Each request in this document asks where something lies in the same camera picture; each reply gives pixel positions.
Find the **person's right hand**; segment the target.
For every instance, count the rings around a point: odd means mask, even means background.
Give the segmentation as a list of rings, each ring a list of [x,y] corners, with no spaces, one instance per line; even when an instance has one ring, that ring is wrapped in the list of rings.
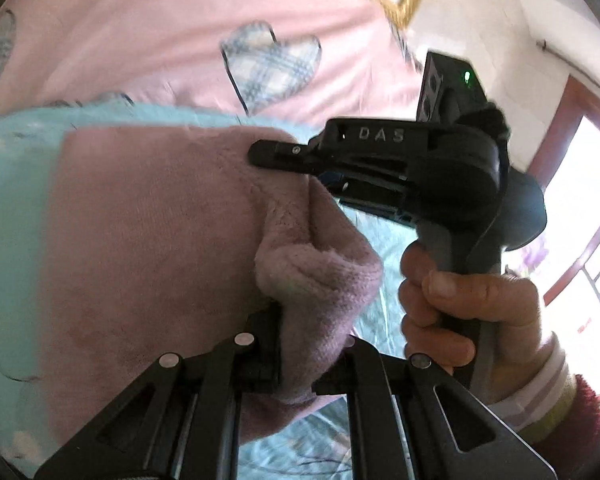
[[[405,280],[399,289],[405,310],[405,353],[426,353],[446,368],[473,362],[478,345],[457,330],[444,328],[444,314],[459,321],[493,323],[496,328],[494,372],[507,377],[539,370],[554,341],[542,333],[540,297],[526,278],[460,275],[440,271],[418,242],[403,253]]]

